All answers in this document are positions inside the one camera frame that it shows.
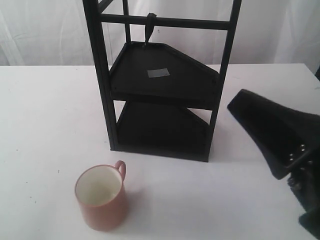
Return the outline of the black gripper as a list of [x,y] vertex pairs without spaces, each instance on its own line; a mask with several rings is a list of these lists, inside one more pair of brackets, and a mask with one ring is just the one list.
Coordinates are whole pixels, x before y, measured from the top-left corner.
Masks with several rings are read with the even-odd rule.
[[287,184],[305,213],[299,224],[320,238],[320,117],[241,89],[227,109],[264,156],[272,175]]

